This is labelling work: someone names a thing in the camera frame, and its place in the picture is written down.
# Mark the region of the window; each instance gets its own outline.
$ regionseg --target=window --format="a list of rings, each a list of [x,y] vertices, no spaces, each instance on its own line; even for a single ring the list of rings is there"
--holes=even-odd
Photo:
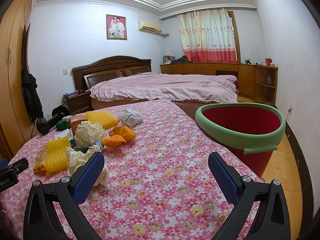
[[[238,30],[237,30],[235,15],[233,14],[233,11],[228,11],[228,14],[229,14],[230,20],[231,20],[231,26],[232,26],[232,31],[233,31],[233,38],[235,39],[236,60],[237,60],[238,63],[241,63],[241,58],[240,58],[240,45],[239,45],[239,37],[238,37]]]

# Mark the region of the black baseboard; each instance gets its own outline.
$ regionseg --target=black baseboard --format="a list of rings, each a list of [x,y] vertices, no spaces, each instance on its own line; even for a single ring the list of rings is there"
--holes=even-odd
[[[313,218],[312,183],[311,183],[309,169],[308,169],[306,160],[303,156],[300,145],[287,122],[285,126],[285,134],[289,140],[291,149],[294,154],[294,158],[296,159],[297,167],[299,170],[300,181],[301,181],[302,205],[303,205],[302,222],[301,222],[301,229],[300,229],[300,235],[301,235],[310,226]]]

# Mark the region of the groom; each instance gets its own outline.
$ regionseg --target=groom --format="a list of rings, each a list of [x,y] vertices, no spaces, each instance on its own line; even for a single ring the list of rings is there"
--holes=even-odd
[[[120,18],[117,18],[117,32],[119,38],[124,38],[124,25],[120,22]]]

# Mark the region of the curtain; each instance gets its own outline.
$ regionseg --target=curtain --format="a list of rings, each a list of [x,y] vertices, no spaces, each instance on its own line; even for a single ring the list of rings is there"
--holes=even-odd
[[[178,22],[189,61],[236,63],[236,46],[227,9],[179,14]]]

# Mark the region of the orange crumpled wrapper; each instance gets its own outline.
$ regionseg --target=orange crumpled wrapper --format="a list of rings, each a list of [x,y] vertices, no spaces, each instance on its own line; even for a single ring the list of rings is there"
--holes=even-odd
[[[121,143],[127,143],[136,137],[136,133],[126,126],[117,126],[109,132],[109,138],[100,139],[107,147],[116,147]]]

